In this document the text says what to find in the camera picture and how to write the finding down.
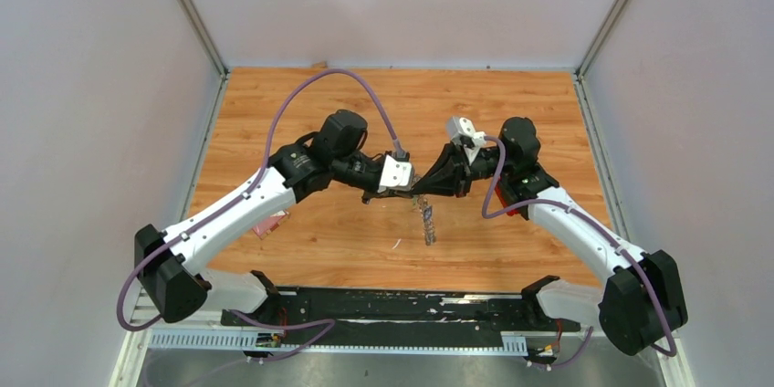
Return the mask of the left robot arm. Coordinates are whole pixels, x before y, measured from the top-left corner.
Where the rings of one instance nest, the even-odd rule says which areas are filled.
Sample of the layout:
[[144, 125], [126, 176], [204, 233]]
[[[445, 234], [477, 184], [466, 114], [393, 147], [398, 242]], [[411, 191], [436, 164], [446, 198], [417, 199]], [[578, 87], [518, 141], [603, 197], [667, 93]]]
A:
[[206, 266], [227, 246], [268, 217], [333, 182], [363, 192], [362, 200], [409, 197], [414, 168], [400, 150], [374, 157], [361, 150], [367, 121], [349, 110], [330, 114], [319, 131], [279, 147], [257, 173], [198, 214], [134, 236], [136, 278], [158, 311], [176, 323], [202, 308], [216, 284]]

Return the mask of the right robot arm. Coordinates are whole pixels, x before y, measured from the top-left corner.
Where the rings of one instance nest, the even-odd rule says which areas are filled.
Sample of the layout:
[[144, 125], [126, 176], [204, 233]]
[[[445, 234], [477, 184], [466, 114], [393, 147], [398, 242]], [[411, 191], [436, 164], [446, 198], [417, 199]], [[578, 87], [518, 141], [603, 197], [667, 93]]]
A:
[[541, 144], [528, 118], [504, 121], [497, 136], [453, 117], [441, 154], [412, 187], [413, 194], [464, 197], [488, 180], [481, 215], [516, 215], [547, 230], [598, 279], [596, 288], [547, 276], [525, 287], [521, 317], [532, 329], [565, 319], [600, 329], [622, 353], [652, 348], [674, 357], [674, 333], [688, 320], [675, 260], [649, 253], [584, 210], [539, 163]]

